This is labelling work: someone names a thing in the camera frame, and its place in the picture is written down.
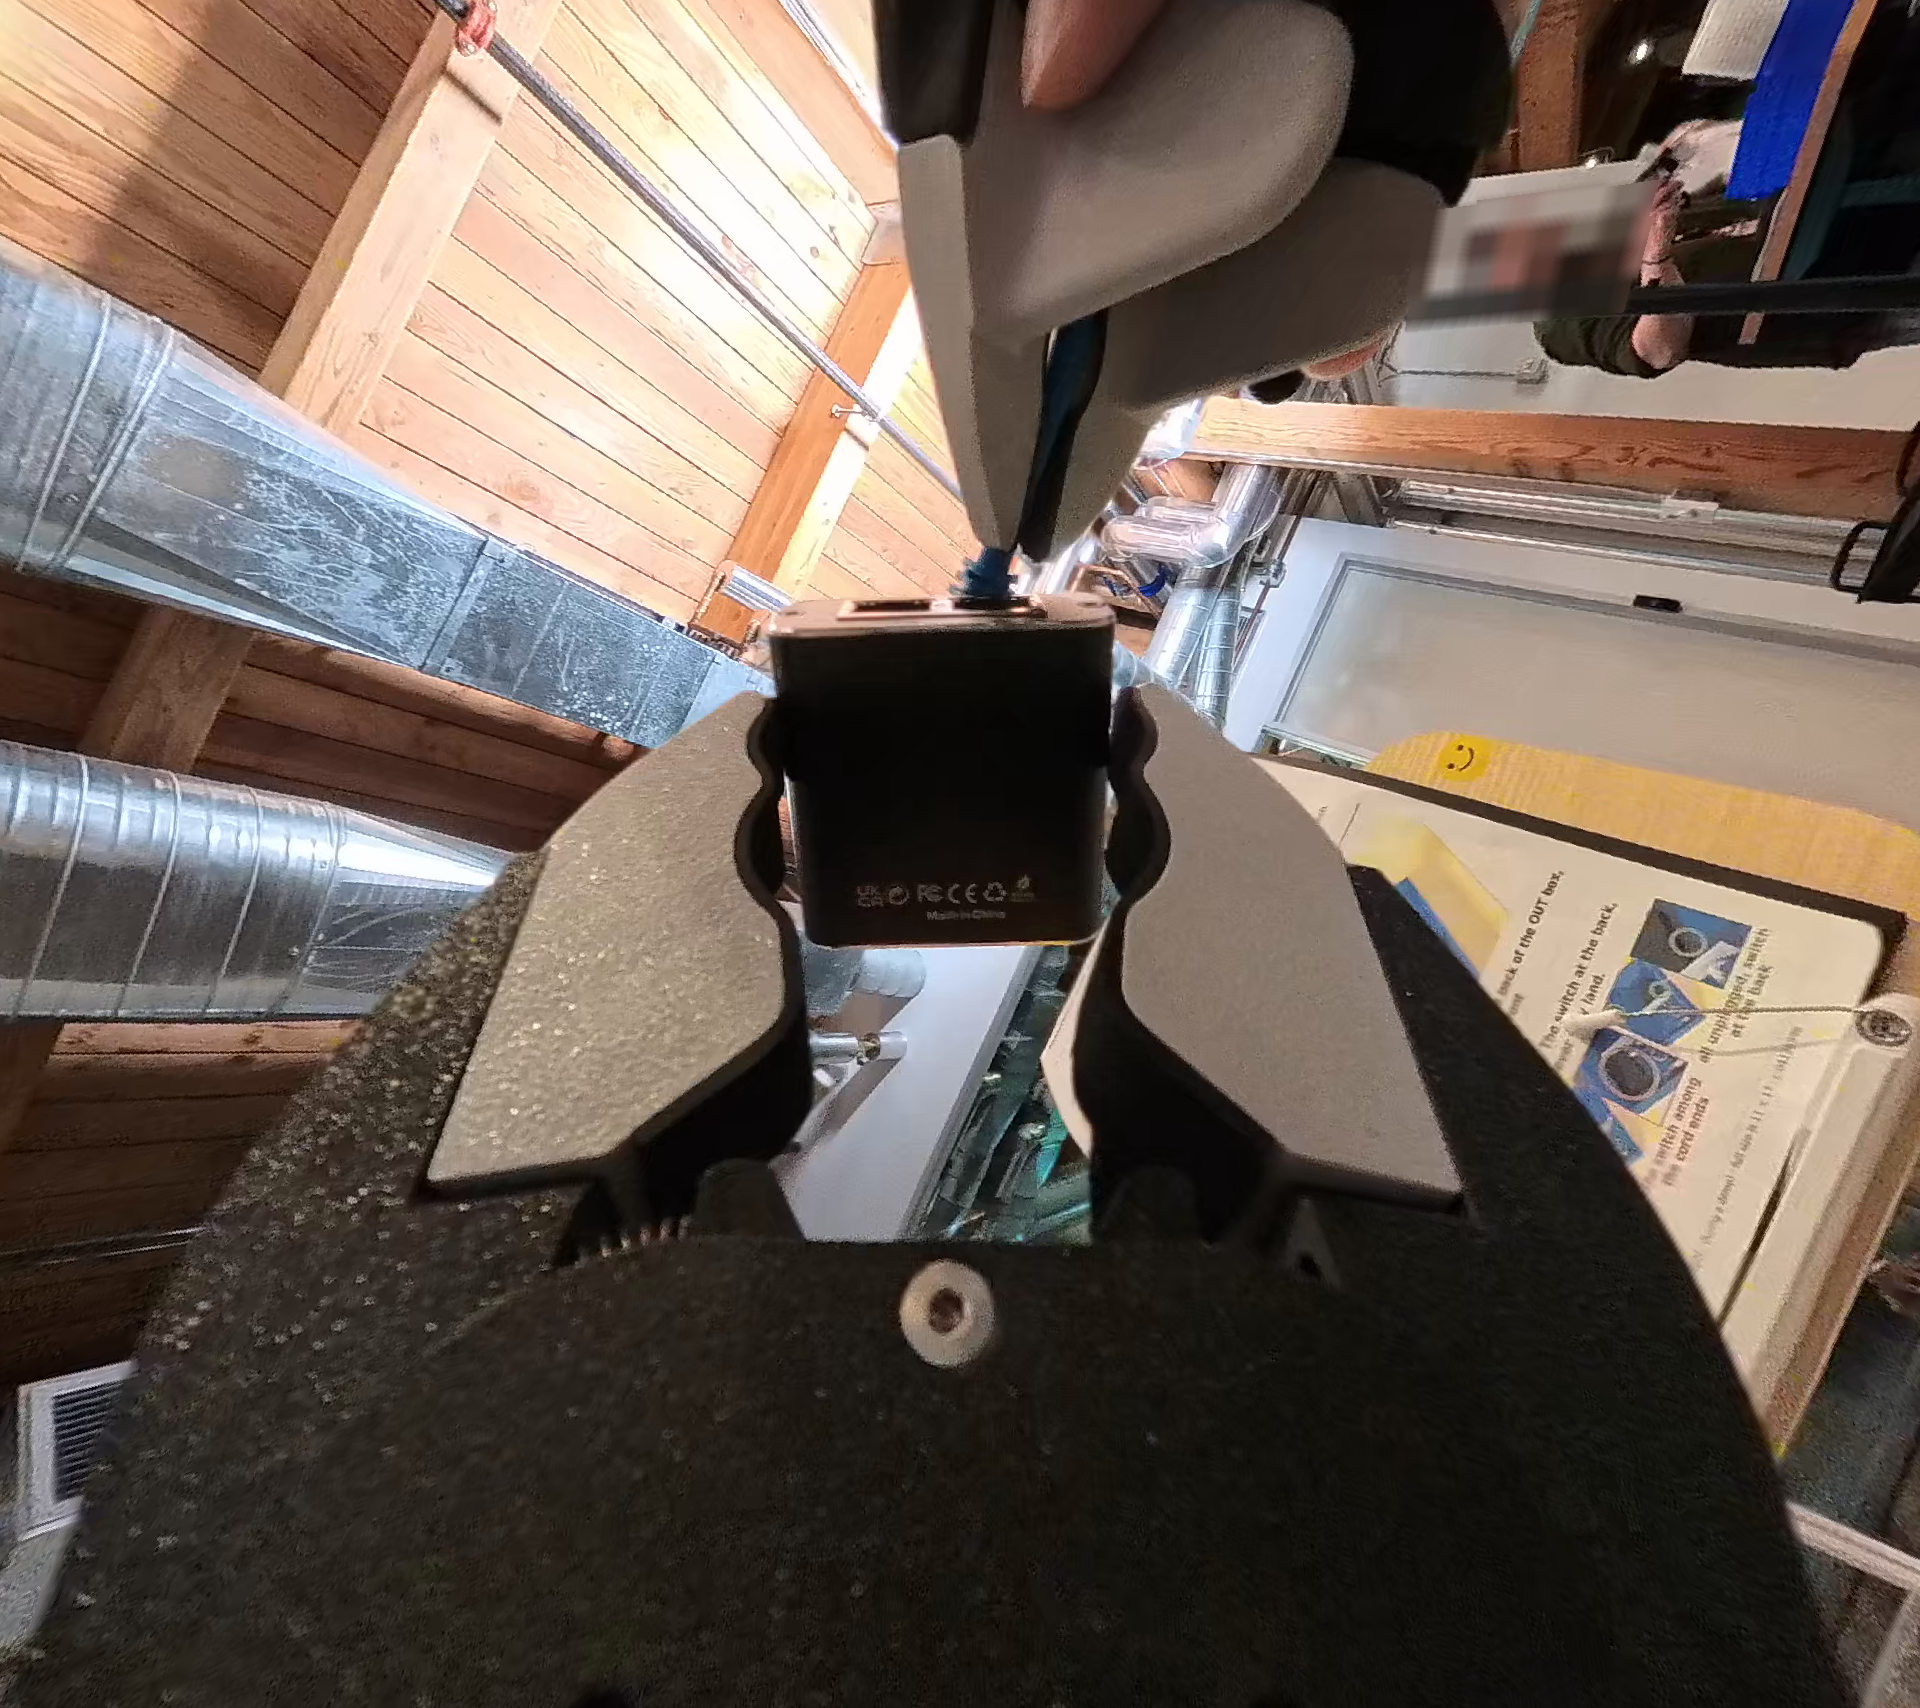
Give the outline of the black ethernet switch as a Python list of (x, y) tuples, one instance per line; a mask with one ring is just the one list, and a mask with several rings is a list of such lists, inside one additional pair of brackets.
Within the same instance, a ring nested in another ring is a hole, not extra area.
[(1105, 603), (810, 600), (766, 640), (812, 943), (1072, 946), (1099, 931)]

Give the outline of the blue plastic sheet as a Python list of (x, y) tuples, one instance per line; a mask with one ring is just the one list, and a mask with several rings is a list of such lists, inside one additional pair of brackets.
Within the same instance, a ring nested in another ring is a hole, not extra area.
[(1767, 201), (1786, 190), (1855, 0), (1786, 0), (1742, 110), (1726, 197)]

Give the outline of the instruction sheet board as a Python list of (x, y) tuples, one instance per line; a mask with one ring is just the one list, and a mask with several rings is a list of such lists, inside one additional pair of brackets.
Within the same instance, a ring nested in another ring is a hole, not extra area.
[[(1918, 994), (1918, 835), (1875, 816), (1462, 732), (1409, 736), (1372, 758), (1366, 774), (1896, 910), (1904, 931), (1885, 954), (1879, 988)], [(1864, 1135), (1864, 1172), (1841, 1180), (1841, 1203), (1816, 1238), (1827, 1256), (1822, 1277), (1798, 1286), (1801, 1299), (1760, 1361), (1742, 1369), (1777, 1454), (1812, 1405), (1914, 1177), (1918, 1090), (1910, 1086), (1890, 1120)]]

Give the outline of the thin sprinkler pipe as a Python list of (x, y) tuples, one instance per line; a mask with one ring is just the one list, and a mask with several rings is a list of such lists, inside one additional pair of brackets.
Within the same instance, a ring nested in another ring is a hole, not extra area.
[[(424, 0), (433, 15), (453, 23), (457, 30), (481, 29), (476, 0)], [(725, 286), (763, 330), (786, 345), (789, 354), (801, 356), (814, 373), (828, 380), (828, 386), (851, 400), (854, 413), (878, 429), (881, 436), (892, 440), (925, 474), (929, 474), (952, 500), (961, 500), (956, 481), (936, 463), (925, 448), (918, 448), (881, 404), (866, 393), (866, 386), (843, 369), (825, 348), (812, 344), (799, 326), (792, 326), (784, 312), (771, 304), (756, 282), (733, 263), (716, 233), (708, 233), (693, 216), (678, 206), (653, 178), (646, 178), (631, 156), (561, 90), (556, 89), (531, 59), (526, 59), (513, 41), (500, 30), (489, 30), (481, 41), (481, 56), (486, 56), (502, 75), (508, 75), (524, 96), (530, 96), (541, 114), (561, 130), (578, 148), (589, 155), (609, 177), (616, 181), (656, 222), (664, 229), (682, 251), (692, 255), (708, 277)]]

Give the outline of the white air vent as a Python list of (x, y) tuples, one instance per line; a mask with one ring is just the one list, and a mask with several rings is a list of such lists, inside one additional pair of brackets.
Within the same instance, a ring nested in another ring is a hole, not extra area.
[(13, 1393), (13, 1534), (72, 1528), (106, 1439), (132, 1361), (36, 1380)]

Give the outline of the white instruction poster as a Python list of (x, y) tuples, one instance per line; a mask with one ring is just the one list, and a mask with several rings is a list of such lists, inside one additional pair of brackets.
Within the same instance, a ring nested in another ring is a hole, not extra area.
[(1543, 1058), (1726, 1317), (1879, 979), (1888, 917), (1354, 770), (1270, 774)]

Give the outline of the white frosted door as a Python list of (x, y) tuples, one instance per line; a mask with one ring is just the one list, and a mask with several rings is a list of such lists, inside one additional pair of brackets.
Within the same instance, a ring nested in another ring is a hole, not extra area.
[(1308, 522), (1238, 746), (1487, 736), (1918, 825), (1918, 609), (1637, 556)]

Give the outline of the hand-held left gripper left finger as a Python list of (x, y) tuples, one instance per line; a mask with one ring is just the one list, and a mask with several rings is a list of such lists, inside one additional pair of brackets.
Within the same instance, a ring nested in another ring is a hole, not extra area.
[(737, 694), (548, 843), (424, 1180), (693, 1199), (810, 1113), (799, 931), (780, 905), (774, 702)]

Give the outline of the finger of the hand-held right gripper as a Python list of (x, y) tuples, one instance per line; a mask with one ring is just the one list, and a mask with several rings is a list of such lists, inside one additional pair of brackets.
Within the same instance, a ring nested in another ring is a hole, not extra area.
[(1336, 159), (1255, 245), (1116, 304), (1044, 550), (1109, 507), (1170, 410), (1364, 348), (1405, 321), (1442, 215), (1432, 185)]
[(1058, 300), (1055, 142), (980, 127), (900, 152), (906, 262), (970, 532), (1010, 550), (1035, 458), (1041, 336)]

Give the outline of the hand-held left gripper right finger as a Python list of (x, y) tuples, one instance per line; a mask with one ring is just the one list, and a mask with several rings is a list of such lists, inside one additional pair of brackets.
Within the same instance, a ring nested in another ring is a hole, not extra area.
[(1109, 868), (1069, 1043), (1091, 1201), (1342, 1192), (1453, 1208), (1462, 1177), (1314, 816), (1166, 688), (1116, 704)]

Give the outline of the round spiral metal duct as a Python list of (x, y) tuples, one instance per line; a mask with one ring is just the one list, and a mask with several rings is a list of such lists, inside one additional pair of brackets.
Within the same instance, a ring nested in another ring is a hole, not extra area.
[(331, 803), (6, 743), (2, 1017), (356, 1017), (508, 861)]

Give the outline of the rectangular metal duct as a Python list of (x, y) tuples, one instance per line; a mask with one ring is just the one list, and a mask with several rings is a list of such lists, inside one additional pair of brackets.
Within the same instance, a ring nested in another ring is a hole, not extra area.
[(186, 336), (2, 245), (2, 562), (656, 748), (760, 670), (389, 481)]

